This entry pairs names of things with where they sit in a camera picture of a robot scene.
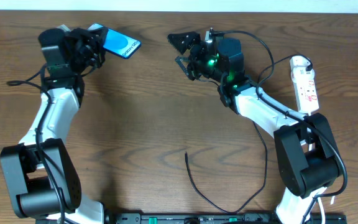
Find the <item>blue Galaxy smartphone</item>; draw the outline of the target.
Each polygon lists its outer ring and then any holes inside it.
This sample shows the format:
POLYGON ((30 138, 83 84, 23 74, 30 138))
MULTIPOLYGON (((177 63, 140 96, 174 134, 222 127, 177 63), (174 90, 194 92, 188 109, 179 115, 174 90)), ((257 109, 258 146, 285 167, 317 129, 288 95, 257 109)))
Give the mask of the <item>blue Galaxy smartphone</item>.
POLYGON ((87 28, 93 35, 97 35, 98 54, 109 52, 123 59, 129 59, 141 46, 141 41, 101 24, 92 24, 87 28))

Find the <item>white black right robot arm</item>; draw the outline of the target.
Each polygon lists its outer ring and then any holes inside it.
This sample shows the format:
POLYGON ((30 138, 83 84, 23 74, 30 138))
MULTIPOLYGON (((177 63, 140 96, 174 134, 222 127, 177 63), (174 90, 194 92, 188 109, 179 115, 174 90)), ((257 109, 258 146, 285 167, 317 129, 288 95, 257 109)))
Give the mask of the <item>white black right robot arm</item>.
POLYGON ((267 132, 275 142, 278 170, 285 184, 283 197, 270 223, 337 223, 340 217, 313 215, 335 180, 347 180, 344 161, 331 127, 318 113, 313 64, 308 57, 289 57, 297 110, 268 96, 262 84, 275 70, 276 61, 262 70, 257 80, 246 74, 241 42, 234 31, 209 30, 169 34, 178 51, 177 64, 190 80, 212 82, 224 106, 250 119, 257 131, 267 132))

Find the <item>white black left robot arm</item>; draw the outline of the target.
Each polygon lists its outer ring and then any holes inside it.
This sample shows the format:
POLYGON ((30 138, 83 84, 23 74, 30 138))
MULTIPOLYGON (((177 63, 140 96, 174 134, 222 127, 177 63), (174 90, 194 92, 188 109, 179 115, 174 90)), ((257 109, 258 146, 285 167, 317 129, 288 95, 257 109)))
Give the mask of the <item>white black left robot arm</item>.
POLYGON ((48 29, 39 35, 46 63, 38 71, 41 104, 27 134, 0 153, 14 213, 37 223, 110 223, 101 202, 91 200, 65 147, 85 93, 84 77, 100 68, 108 34, 103 26, 48 29))

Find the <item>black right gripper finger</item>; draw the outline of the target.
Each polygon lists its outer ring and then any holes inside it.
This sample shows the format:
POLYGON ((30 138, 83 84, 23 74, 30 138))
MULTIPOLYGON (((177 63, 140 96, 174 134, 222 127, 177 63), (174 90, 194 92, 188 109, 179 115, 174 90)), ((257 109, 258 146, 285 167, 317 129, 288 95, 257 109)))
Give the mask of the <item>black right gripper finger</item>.
POLYGON ((186 57, 177 56, 175 58, 175 62, 179 65, 179 67, 182 69, 183 73, 189 80, 195 79, 194 76, 188 71, 187 67, 183 64, 183 62, 189 62, 186 57))
POLYGON ((179 34, 168 34, 167 39, 181 55, 183 55, 187 50, 191 49, 194 44, 198 44, 201 40, 199 33, 195 31, 179 34))

